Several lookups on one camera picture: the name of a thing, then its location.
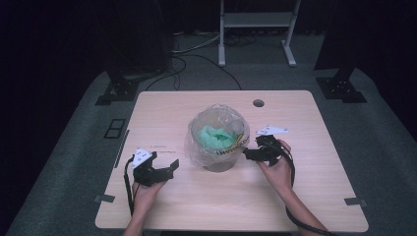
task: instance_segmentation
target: fingers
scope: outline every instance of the fingers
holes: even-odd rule
[[[137,182],[133,183],[132,185],[132,193],[135,193],[139,188],[139,184]]]
[[[156,184],[152,185],[151,187],[156,188],[159,191],[166,184],[166,182],[168,182],[168,181],[156,183]]]
[[[282,145],[285,147],[285,148],[287,148],[288,150],[291,150],[291,147],[289,146],[289,144],[288,143],[286,143],[284,140],[280,140],[280,139],[278,139],[281,143],[282,143]]]
[[[261,170],[266,173],[269,166],[267,166],[263,161],[257,161],[257,164],[260,166]]]

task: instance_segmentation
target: metal stand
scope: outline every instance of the metal stand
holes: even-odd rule
[[[282,47],[290,67],[295,67],[294,56],[289,43],[297,21],[301,0],[295,2],[292,12],[284,13],[225,13],[224,0],[220,1],[220,40],[218,44],[218,65],[225,66],[224,29],[225,28],[259,28],[259,27],[288,27],[288,35],[282,40]]]
[[[316,78],[326,99],[341,99],[344,103],[367,102],[362,92],[357,91],[349,82],[354,69],[354,65],[344,65],[339,68],[334,77]]]
[[[98,97],[95,105],[110,105],[112,101],[135,100],[139,86],[138,81],[126,80],[116,70],[107,70],[107,74],[110,77],[110,84],[104,95]]]

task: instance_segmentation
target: wooden table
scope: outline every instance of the wooden table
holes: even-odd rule
[[[253,101],[261,99],[264,107]],[[159,192],[145,229],[216,231],[296,231],[284,204],[258,165],[244,154],[221,173],[194,166],[184,154],[189,122],[213,104],[226,104],[249,123],[248,148],[256,148],[255,132],[266,125],[288,128],[275,135],[292,147],[296,166],[294,190],[313,214],[334,232],[364,232],[367,220],[355,198],[328,130],[312,95],[305,90],[280,91],[146,91],[142,92],[129,122],[120,161],[114,168],[95,224],[125,228],[130,220],[124,166],[137,147],[157,151],[154,168],[175,159],[180,167]]]

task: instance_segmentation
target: white sticker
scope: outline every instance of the white sticker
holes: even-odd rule
[[[265,128],[256,132],[257,135],[261,135],[261,136],[285,134],[285,133],[288,133],[287,128],[273,127],[270,125],[267,125]]]
[[[136,149],[135,157],[132,161],[132,168],[135,169],[151,157],[152,153],[150,151],[138,147],[138,149]]]

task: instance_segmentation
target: white metal frame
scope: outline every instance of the white metal frame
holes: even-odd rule
[[[283,13],[225,13],[224,0],[220,0],[220,39],[218,44],[218,65],[225,66],[224,29],[226,28],[256,28],[256,27],[288,27],[285,40],[281,41],[285,56],[290,67],[295,67],[294,56],[289,43],[297,21],[301,0],[296,0],[292,12]]]

